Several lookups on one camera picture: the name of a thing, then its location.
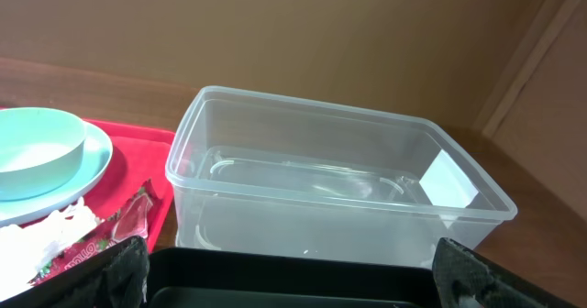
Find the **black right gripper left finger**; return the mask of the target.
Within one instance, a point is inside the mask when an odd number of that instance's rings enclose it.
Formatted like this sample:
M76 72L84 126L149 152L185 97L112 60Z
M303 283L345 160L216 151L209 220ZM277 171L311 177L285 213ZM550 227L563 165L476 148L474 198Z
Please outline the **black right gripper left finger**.
M150 270L145 240L132 236L1 303L4 308L139 308Z

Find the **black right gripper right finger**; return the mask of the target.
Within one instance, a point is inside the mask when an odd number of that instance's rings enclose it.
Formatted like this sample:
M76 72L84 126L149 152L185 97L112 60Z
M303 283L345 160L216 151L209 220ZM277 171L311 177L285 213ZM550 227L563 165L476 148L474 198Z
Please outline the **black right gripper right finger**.
M447 237L438 241L432 273L444 308L573 307Z

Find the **red snack wrapper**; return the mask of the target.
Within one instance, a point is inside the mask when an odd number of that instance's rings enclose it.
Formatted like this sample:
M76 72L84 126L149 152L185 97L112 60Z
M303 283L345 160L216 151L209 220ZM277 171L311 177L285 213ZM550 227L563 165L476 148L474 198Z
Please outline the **red snack wrapper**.
M151 180L144 181L122 207L48 262L29 284L37 286L129 237L138 236L147 240L150 222L160 207L161 199L155 193Z

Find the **white tissue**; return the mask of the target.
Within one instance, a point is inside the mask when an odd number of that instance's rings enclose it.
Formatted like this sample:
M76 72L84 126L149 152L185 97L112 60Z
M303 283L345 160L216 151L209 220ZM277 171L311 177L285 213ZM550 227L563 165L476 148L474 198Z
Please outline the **white tissue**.
M4 301L30 289L30 282L42 268L101 223L83 198L79 198L34 225L2 227L1 299Z

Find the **light blue plate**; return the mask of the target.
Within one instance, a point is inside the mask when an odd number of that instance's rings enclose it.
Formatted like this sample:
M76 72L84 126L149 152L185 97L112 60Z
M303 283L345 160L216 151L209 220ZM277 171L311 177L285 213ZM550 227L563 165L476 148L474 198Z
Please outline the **light blue plate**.
M100 182L113 157L114 147L104 130L89 122L85 125L88 137L81 166L75 175L53 191L25 200L1 202L1 226L23 225L43 218L75 203Z

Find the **mint green bowl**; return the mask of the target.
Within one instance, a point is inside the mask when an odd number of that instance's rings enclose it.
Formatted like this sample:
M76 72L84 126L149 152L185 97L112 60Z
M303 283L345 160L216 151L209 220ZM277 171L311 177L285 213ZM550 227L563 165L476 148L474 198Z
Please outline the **mint green bowl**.
M1 111L1 199L15 201L52 191L79 170L85 122L44 107Z

